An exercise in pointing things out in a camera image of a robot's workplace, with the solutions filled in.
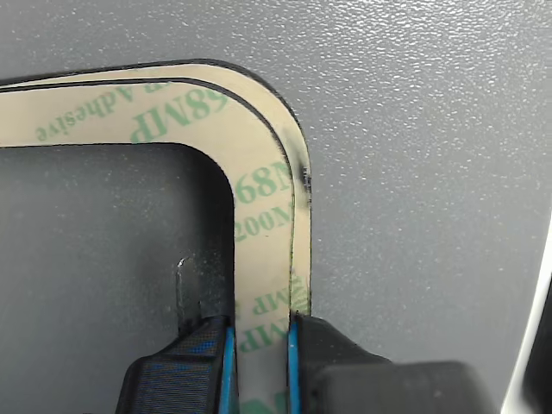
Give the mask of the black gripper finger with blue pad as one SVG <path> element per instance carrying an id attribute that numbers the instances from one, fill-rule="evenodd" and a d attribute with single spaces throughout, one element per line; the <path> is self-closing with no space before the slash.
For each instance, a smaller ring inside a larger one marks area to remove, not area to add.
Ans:
<path id="1" fill-rule="evenodd" d="M 290 413 L 495 413 L 480 377 L 458 361 L 397 363 L 327 321 L 296 313 L 288 332 Z"/>
<path id="2" fill-rule="evenodd" d="M 117 413 L 239 411 L 235 328 L 226 316 L 207 317 L 125 373 Z"/>

